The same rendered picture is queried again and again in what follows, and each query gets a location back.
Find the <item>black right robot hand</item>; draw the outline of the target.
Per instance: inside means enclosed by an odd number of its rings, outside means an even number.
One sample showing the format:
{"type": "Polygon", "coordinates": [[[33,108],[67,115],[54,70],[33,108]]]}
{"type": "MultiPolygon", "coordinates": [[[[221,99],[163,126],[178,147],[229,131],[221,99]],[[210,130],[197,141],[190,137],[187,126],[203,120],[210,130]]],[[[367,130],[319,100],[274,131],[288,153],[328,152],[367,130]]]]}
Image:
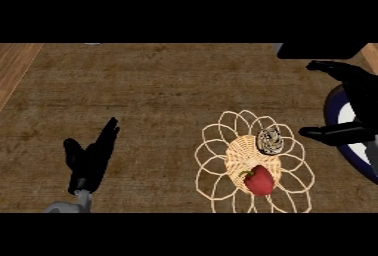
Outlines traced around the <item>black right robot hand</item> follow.
{"type": "MultiPolygon", "coordinates": [[[[356,65],[334,61],[314,60],[306,68],[325,72],[342,82],[355,114],[361,120],[361,130],[374,136],[374,141],[378,135],[378,75],[371,74],[356,65]]],[[[324,144],[336,146],[337,135],[331,126],[303,127],[299,133],[324,144]]]]}

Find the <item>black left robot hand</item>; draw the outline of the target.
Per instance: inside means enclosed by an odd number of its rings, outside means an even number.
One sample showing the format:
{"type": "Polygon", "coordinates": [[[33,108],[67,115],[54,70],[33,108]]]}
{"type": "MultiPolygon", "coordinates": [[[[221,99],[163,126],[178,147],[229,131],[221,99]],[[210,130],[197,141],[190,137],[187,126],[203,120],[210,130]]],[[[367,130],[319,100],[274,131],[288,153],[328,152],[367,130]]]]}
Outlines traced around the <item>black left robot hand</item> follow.
{"type": "Polygon", "coordinates": [[[83,148],[73,138],[64,140],[66,162],[71,169],[68,193],[77,195],[82,190],[94,193],[104,179],[120,132],[119,120],[111,118],[97,141],[83,148]]]}

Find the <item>white plate with blue rim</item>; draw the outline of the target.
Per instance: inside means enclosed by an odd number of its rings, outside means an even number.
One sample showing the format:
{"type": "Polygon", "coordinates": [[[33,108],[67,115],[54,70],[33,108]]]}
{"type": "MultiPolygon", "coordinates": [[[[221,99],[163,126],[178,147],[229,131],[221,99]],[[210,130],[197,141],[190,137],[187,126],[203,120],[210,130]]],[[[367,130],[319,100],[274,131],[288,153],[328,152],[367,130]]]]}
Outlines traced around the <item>white plate with blue rim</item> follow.
{"type": "Polygon", "coordinates": [[[373,141],[374,136],[361,130],[361,120],[342,85],[331,90],[327,96],[324,118],[325,125],[333,127],[337,135],[334,144],[343,157],[365,178],[378,185],[378,179],[370,178],[370,162],[365,155],[365,143],[373,141]]]}

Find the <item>beige woven wicker placemat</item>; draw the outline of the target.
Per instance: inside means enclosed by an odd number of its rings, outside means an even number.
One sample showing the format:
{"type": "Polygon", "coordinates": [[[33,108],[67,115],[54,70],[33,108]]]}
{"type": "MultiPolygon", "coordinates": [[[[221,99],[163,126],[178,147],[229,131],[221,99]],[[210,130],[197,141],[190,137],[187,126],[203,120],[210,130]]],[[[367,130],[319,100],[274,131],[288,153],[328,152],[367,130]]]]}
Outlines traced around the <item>beige woven wicker placemat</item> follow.
{"type": "Polygon", "coordinates": [[[201,144],[194,153],[198,164],[195,190],[210,202],[215,213],[308,213],[317,178],[306,162],[306,149],[290,126],[252,111],[226,111],[201,131],[201,144]],[[259,132],[275,127],[284,138],[278,155],[257,149],[259,132]],[[262,165],[275,180],[274,191],[256,196],[240,174],[262,165]]]}

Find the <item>red bell pepper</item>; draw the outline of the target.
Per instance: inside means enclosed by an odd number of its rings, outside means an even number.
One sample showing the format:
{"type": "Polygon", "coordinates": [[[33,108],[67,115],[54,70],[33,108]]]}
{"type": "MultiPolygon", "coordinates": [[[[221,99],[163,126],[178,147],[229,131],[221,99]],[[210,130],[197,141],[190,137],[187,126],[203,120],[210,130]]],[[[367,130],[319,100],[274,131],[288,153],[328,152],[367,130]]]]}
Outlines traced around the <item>red bell pepper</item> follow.
{"type": "Polygon", "coordinates": [[[249,171],[240,174],[247,189],[256,196],[266,196],[272,193],[275,187],[275,180],[269,170],[257,165],[249,171]]]}

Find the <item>black box-shaped appliance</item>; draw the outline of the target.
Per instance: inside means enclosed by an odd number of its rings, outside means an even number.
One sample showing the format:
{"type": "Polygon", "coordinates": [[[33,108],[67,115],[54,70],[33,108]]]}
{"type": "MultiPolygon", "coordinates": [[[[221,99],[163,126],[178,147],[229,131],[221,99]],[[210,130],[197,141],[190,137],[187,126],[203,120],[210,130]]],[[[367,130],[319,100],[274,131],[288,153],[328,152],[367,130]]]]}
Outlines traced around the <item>black box-shaped appliance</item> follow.
{"type": "Polygon", "coordinates": [[[351,59],[367,46],[365,43],[275,43],[280,59],[351,59]]]}

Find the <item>speckled black white round item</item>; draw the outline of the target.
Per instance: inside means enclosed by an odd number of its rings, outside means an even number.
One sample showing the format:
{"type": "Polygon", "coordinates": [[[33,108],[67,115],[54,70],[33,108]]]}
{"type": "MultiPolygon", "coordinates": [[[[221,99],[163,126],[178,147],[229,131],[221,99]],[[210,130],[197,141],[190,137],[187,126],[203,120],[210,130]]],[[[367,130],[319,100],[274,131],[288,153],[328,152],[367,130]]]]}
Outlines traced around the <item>speckled black white round item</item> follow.
{"type": "Polygon", "coordinates": [[[257,135],[257,149],[262,154],[278,155],[284,150],[284,138],[275,127],[266,128],[257,135]]]}

